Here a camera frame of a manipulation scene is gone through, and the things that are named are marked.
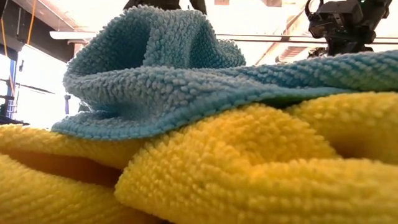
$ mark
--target ceiling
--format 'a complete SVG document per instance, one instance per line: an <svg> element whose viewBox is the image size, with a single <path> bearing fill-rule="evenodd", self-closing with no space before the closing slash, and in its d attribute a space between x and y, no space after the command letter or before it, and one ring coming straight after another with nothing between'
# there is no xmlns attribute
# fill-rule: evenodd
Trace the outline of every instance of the ceiling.
<svg viewBox="0 0 398 224"><path fill-rule="evenodd" d="M28 11L33 0L14 0ZM206 0L208 18L217 34L257 34L257 35L302 35L308 29L302 11L306 0ZM39 19L59 31L98 31L112 18L122 12L127 0L38 0L36 15ZM181 0L182 9L188 9L189 0ZM49 9L57 18L49 20L45 13ZM381 21L377 35L398 36L392 29L398 19L398 2L390 6L390 16ZM291 61L305 57L306 47L291 48L287 44L270 42L238 42L248 65L274 63L275 58ZM376 47L376 50L398 48L398 45Z"/></svg>

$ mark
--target microfiber towel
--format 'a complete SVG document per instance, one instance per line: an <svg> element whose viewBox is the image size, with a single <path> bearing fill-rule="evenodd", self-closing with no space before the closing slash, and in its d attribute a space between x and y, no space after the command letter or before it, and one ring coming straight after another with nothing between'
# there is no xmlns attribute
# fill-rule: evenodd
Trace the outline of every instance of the microfiber towel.
<svg viewBox="0 0 398 224"><path fill-rule="evenodd" d="M395 224L398 94L252 103L153 138L0 126L0 223Z"/></svg>
<svg viewBox="0 0 398 224"><path fill-rule="evenodd" d="M398 51L244 67L194 11L132 8L68 64L67 91L91 111L54 124L86 139L162 134L220 111L261 102L283 108L320 96L398 90Z"/></svg>

